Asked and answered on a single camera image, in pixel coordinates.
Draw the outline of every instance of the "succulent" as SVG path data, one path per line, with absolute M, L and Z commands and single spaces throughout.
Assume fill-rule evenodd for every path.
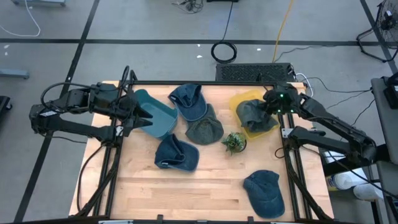
M 221 143 L 226 145 L 226 150 L 230 151 L 232 155 L 244 150 L 246 147 L 246 138 L 242 133 L 231 133 Z

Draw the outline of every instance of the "dark green cap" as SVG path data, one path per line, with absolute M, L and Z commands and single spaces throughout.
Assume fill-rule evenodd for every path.
M 188 130 L 185 134 L 192 142 L 201 145 L 217 142 L 223 137 L 223 125 L 217 120 L 211 104 L 207 104 L 207 112 L 202 118 L 188 122 Z

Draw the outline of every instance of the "wooden tabletop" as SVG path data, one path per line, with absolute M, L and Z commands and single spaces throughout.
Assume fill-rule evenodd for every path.
M 302 83 L 294 85 L 299 91 L 304 91 Z M 167 96 L 176 87 L 136 85 L 133 89 L 145 89 L 152 97 L 174 108 Z M 202 86 L 206 102 L 213 105 L 217 119 L 223 124 L 224 137 L 233 131 L 241 132 L 238 122 L 229 109 L 229 99 L 249 90 L 265 93 L 265 89 L 261 86 Z M 110 122 L 107 116 L 94 115 L 93 126 L 110 125 Z M 294 122 L 297 126 L 312 127 L 311 122 L 302 120 L 297 115 L 294 115 Z M 279 187 L 285 203 L 285 213 L 276 220 L 294 221 L 285 161 L 274 155 L 275 150 L 282 146 L 278 129 L 248 141 L 245 151 L 232 156 L 225 151 L 225 145 L 220 141 L 207 146 L 190 142 L 185 135 L 186 130 L 186 121 L 179 116 L 177 127 L 174 129 L 175 135 L 179 140 L 196 146 L 200 152 L 198 167 L 193 173 L 159 169 L 154 164 L 154 159 L 160 141 L 141 129 L 133 130 L 128 138 L 124 138 L 111 218 L 153 220 L 158 214 L 163 214 L 165 220 L 245 221 L 248 216 L 253 216 L 255 221 L 264 220 L 252 209 L 242 184 L 244 178 L 254 171 L 265 169 L 280 175 Z M 99 146 L 97 140 L 89 139 L 83 161 L 86 161 Z M 104 152 L 103 149 L 98 153 L 83 173 L 81 206 L 90 199 L 98 187 Z M 308 191 L 325 213 L 333 217 L 319 156 L 305 150 L 301 150 L 300 153 Z M 301 217 L 305 217 L 298 188 L 296 193 Z M 102 214 L 107 196 L 108 191 L 105 190 L 100 212 Z M 76 212 L 75 192 L 70 214 Z

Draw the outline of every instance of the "cap brim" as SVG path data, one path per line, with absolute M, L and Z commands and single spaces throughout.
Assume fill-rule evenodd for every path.
M 174 103 L 178 111 L 187 121 L 196 121 L 203 117 L 207 112 L 207 105 L 205 97 L 200 93 L 198 101 L 189 108 L 186 108 L 178 103 Z
M 169 167 L 192 172 L 198 166 L 199 151 L 195 146 L 186 142 L 180 141 L 180 144 L 184 150 L 185 160 L 179 165 L 169 165 Z
M 284 200 L 280 191 L 274 199 L 269 201 L 262 201 L 250 195 L 249 201 L 256 214 L 262 218 L 277 218 L 285 213 Z

